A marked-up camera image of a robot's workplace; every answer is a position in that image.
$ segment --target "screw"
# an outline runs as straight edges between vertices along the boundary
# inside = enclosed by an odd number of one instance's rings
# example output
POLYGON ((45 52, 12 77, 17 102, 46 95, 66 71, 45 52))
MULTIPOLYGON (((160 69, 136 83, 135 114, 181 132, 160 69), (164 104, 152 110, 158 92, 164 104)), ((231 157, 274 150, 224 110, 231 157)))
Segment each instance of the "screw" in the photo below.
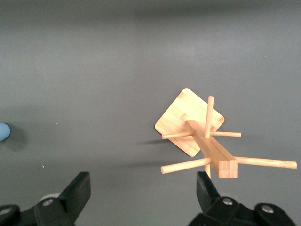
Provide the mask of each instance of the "screw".
POLYGON ((274 210, 270 206, 264 205, 261 208, 266 213, 274 213, 274 210))
POLYGON ((3 209, 0 211, 0 215, 4 215, 4 214, 7 214, 11 211, 11 208, 6 208, 6 209, 3 209))
POLYGON ((223 202, 224 204, 228 205, 228 206, 232 206, 232 205, 233 205, 233 201, 232 201, 231 199, 229 199, 229 198, 224 198, 224 199, 222 200, 222 202, 223 202))
POLYGON ((42 206, 49 206, 52 202, 53 202, 52 199, 47 199, 46 201, 44 201, 44 202, 42 203, 42 206))

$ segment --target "blue cup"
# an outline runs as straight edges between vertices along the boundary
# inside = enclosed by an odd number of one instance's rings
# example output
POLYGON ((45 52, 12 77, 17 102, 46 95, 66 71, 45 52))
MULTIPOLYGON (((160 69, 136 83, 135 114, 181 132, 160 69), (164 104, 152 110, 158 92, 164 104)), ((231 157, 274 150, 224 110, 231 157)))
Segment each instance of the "blue cup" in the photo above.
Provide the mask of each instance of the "blue cup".
POLYGON ((0 122, 0 141, 6 139, 10 134, 10 129, 7 124, 0 122))

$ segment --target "wooden dowel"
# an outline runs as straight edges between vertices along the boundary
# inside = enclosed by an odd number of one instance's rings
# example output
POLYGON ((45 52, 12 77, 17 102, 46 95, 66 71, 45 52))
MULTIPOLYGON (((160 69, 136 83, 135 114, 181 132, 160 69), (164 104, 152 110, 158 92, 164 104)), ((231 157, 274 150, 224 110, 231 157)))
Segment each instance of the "wooden dowel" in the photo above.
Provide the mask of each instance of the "wooden dowel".
POLYGON ((210 132, 211 136, 225 136, 225 137, 241 137, 241 133, 237 132, 210 132))
POLYGON ((167 134, 167 135, 162 135, 162 139, 170 139, 170 138, 177 138, 177 137, 188 137, 188 136, 192 136, 192 135, 193 135, 193 132, 167 134))
POLYGON ((181 163, 177 163, 177 164, 173 164, 173 165, 162 166, 161 172, 163 174, 172 173, 172 172, 176 172, 176 171, 191 169, 194 167, 205 166, 205 165, 210 164, 211 162, 212 162, 211 158, 186 161, 186 162, 181 162, 181 163))
POLYGON ((210 137, 213 104, 214 104, 214 97, 209 96, 208 97, 208 106, 207 106, 207 115, 206 115, 206 124, 205 124, 205 138, 210 137))
POLYGON ((296 169, 297 163, 295 161, 284 161, 274 159, 257 159, 257 158, 246 158, 246 157, 234 157, 239 164, 256 165, 256 166, 271 166, 296 169))
POLYGON ((209 178, 211 178, 210 164, 205 166, 205 172, 208 174, 209 178))

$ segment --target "gray background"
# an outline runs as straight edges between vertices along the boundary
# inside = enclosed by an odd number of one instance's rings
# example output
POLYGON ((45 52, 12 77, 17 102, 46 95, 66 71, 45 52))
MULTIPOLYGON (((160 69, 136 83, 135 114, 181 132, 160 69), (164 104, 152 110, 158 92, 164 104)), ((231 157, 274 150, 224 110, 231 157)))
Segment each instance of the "gray background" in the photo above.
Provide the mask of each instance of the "gray background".
MULTIPOLYGON (((25 210, 80 172, 92 196, 79 226, 184 226, 200 207, 188 157, 154 129, 183 88, 226 121, 236 156, 300 164, 299 1, 1 1, 0 205, 25 210)), ((239 166, 213 182, 301 225, 299 169, 239 166)))

